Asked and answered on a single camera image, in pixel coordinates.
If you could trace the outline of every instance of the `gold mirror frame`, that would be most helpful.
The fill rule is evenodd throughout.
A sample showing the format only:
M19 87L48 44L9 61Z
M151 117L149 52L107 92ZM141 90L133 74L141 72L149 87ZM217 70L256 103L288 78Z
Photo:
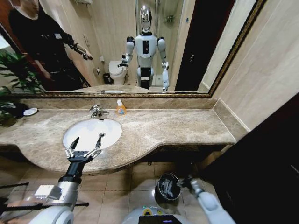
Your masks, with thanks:
M254 24L257 16L267 0L256 0L250 14L248 15L237 39L234 42L228 56L226 57L216 79L208 93L197 92L175 92L175 93L132 93L132 94L84 94L71 92L46 92L45 94L11 94L9 98L211 98L216 91L220 81L227 72L230 64L236 56L239 48L245 40L248 32Z

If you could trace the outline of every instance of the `orange soap bottle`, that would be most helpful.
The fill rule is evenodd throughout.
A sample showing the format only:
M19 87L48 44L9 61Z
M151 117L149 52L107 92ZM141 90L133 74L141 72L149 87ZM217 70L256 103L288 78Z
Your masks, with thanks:
M125 115L127 113L127 109L122 103L121 99L117 100L117 107L116 107L116 113L118 115Z

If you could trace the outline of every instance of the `chrome robot head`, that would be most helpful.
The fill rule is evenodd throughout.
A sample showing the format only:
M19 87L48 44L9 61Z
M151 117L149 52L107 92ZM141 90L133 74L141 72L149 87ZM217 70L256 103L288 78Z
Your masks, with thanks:
M142 32L148 33L150 31L150 25L151 25L150 7L146 5L141 7L140 21L141 21Z

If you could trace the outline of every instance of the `beige wall tile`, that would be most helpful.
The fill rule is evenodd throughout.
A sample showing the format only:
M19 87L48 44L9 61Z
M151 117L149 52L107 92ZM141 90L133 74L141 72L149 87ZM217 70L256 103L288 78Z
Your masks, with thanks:
M249 129L298 92L298 25L298 1L267 1L214 95Z
M214 106L213 110L222 120L225 127L233 135L233 137L238 141L244 137L249 129L245 127L239 119L237 119L223 103L222 100L219 100Z

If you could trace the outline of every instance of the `floor tile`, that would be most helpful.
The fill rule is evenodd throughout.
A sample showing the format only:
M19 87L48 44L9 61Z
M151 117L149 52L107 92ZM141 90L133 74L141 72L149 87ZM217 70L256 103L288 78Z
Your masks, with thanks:
M80 190L105 190L108 175L90 176L83 179Z
M34 191L15 191L9 195L9 206L26 206L35 205L35 199L33 197ZM1 220L10 220L10 224L26 224L32 218L34 218L40 211L11 211L4 212Z
M120 224L129 210L129 191L105 191L98 224Z
M14 191L24 191L24 190L37 190L38 186L35 185L35 182L38 178L38 176L43 172L44 170L37 166L32 166L22 177L22 179L19 181L19 183L26 183L29 182L28 186L19 186L15 187Z
M0 169L0 185L17 184L25 175L27 168L11 166L7 169Z
M208 224L209 221L197 199L189 191L182 191L186 218L192 223Z
M130 193L129 211L143 206L157 206L154 190L134 190Z
M78 203L89 202L88 207L75 207L74 224L97 224L104 198L104 191L80 191Z
M34 182L34 190L37 190L40 185L57 185L59 178L63 175L63 173L43 170Z
M133 173L131 190L154 190L155 178L151 173Z
M106 190L130 190L131 174L122 172L108 175Z

